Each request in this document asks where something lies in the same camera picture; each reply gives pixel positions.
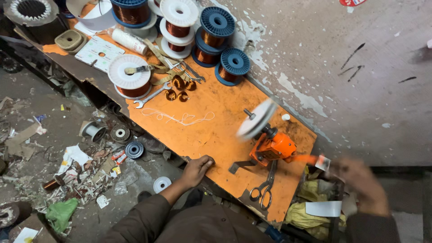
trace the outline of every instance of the person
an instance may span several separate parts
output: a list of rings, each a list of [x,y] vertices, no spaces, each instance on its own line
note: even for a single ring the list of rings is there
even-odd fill
[[[139,199],[100,242],[273,242],[242,215],[221,205],[193,206],[172,214],[174,203],[183,193],[198,186],[214,164],[208,155],[191,160],[181,178],[159,194],[141,193],[139,197],[147,194],[147,198]],[[359,212],[347,221],[348,241],[399,242],[387,196],[371,170],[362,161],[348,159],[334,161],[330,168],[359,194]]]

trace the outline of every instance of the brown sleeve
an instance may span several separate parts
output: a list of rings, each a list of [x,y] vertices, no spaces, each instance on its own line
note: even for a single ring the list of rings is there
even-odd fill
[[[161,233],[171,205],[161,195],[153,195],[135,205],[100,242],[152,243]]]
[[[346,236],[349,243],[400,243],[393,217],[357,213],[348,218]]]

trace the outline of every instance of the peeling wall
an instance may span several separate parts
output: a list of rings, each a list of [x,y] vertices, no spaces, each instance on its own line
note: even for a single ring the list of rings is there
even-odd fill
[[[432,156],[432,1],[202,0],[237,23],[248,79],[318,134],[313,153],[370,165]]]

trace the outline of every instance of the brown shirt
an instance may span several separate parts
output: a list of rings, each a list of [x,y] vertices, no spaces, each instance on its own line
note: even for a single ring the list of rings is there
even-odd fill
[[[163,196],[153,195],[135,205],[100,242],[273,242],[242,215],[220,205],[191,207],[175,215],[170,210]],[[349,242],[400,242],[391,217],[356,214],[347,224]]]

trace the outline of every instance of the scissors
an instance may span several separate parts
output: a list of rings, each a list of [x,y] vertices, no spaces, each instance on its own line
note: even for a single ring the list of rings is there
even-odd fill
[[[270,169],[269,175],[267,176],[267,180],[265,182],[263,182],[259,187],[254,187],[251,190],[251,192],[249,193],[249,198],[251,201],[258,201],[260,199],[260,197],[262,196],[260,205],[261,205],[261,210],[263,210],[263,211],[266,211],[270,207],[270,204],[271,204],[272,196],[271,196],[270,190],[273,186],[274,175],[276,173],[276,169],[277,169],[277,160],[274,160],[271,164],[271,169]],[[264,190],[264,194],[261,194],[261,190],[266,186],[267,186],[267,188]],[[258,190],[258,196],[256,196],[256,197],[252,197],[252,192],[254,190]],[[263,202],[264,202],[264,197],[265,197],[267,192],[270,194],[270,199],[269,199],[269,203],[267,204],[267,206],[264,207]]]

